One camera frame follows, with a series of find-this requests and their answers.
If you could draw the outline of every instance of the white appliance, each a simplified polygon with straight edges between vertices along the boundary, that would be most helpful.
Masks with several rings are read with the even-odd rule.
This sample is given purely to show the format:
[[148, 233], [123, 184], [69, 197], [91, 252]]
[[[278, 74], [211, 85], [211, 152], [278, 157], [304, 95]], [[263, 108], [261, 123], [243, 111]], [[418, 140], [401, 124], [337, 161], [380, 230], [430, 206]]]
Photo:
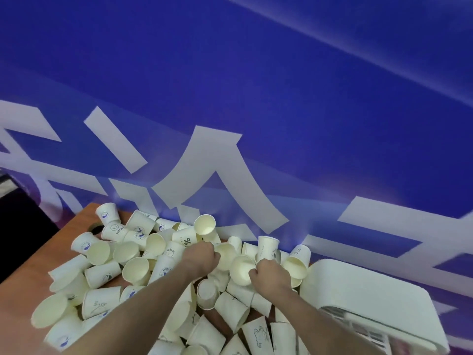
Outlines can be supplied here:
[[300, 296], [388, 355], [444, 355], [450, 348], [428, 292], [338, 260], [309, 267]]

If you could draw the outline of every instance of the brown table top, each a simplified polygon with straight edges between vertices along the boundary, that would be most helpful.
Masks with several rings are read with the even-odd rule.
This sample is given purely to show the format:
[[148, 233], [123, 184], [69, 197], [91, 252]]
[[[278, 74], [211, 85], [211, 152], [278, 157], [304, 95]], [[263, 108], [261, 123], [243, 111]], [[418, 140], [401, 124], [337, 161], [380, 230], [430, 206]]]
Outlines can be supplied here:
[[[100, 223], [95, 215], [98, 204], [91, 203], [57, 232], [46, 244], [34, 253], [25, 263], [0, 284], [0, 354], [30, 355], [38, 354], [44, 348], [42, 342], [50, 328], [35, 329], [30, 319], [36, 306], [52, 295], [49, 286], [52, 279], [48, 271], [60, 266], [77, 256], [70, 250], [72, 241], [81, 233], [88, 231], [92, 224]], [[119, 212], [122, 223], [126, 223], [131, 213]], [[121, 275], [108, 282], [109, 286], [128, 286]], [[203, 312], [205, 317], [227, 338], [233, 336], [229, 326], [215, 309]], [[251, 309], [247, 321], [261, 314]], [[274, 321], [274, 307], [271, 310], [270, 322]], [[242, 330], [240, 338], [245, 343]]]

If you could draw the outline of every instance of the wooden table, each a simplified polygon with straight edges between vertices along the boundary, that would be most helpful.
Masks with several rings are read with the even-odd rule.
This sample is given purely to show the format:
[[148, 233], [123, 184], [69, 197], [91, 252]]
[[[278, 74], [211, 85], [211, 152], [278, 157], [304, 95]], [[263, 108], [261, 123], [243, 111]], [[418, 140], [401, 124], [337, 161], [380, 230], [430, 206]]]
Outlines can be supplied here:
[[[46, 244], [33, 254], [20, 268], [0, 284], [0, 354], [2, 355], [30, 355], [46, 354], [43, 339], [49, 328], [35, 329], [32, 327], [31, 314], [38, 304], [52, 295], [49, 286], [52, 279], [48, 271], [58, 267], [77, 256], [70, 250], [70, 245], [79, 234], [92, 229], [93, 224], [100, 223], [95, 215], [98, 204], [91, 203], [57, 232]], [[131, 213], [119, 212], [122, 223], [126, 223]], [[108, 282], [109, 286], [130, 285], [120, 276]], [[204, 311], [205, 317], [227, 338], [233, 336], [229, 326], [223, 321], [216, 310]], [[251, 321], [259, 314], [251, 310], [247, 321]], [[274, 321], [274, 307], [271, 310], [270, 322]], [[242, 330], [239, 331], [241, 340], [245, 342]]]

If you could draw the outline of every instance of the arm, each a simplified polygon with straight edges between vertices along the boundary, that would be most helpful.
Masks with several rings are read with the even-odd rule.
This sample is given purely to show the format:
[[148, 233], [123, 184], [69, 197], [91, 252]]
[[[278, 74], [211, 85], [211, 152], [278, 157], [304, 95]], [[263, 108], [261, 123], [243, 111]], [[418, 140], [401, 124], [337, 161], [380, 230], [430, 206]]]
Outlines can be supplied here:
[[208, 242], [187, 248], [173, 270], [115, 308], [64, 354], [146, 355], [186, 287], [209, 274], [219, 258]]
[[289, 273], [276, 261], [261, 260], [249, 275], [256, 291], [284, 314], [311, 354], [383, 354], [367, 340], [323, 315], [293, 292]]

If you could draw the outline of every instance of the hand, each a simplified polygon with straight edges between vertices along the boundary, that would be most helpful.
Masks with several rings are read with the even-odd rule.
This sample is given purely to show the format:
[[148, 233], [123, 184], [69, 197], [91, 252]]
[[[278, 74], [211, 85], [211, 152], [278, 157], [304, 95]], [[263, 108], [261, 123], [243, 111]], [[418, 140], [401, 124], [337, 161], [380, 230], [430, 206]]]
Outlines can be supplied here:
[[289, 272], [275, 260], [260, 260], [256, 269], [251, 269], [248, 275], [258, 294], [273, 304], [281, 294], [292, 291]]
[[220, 253], [216, 253], [213, 244], [200, 241], [186, 248], [182, 254], [182, 266], [185, 266], [191, 280], [206, 276], [214, 270], [220, 260]]

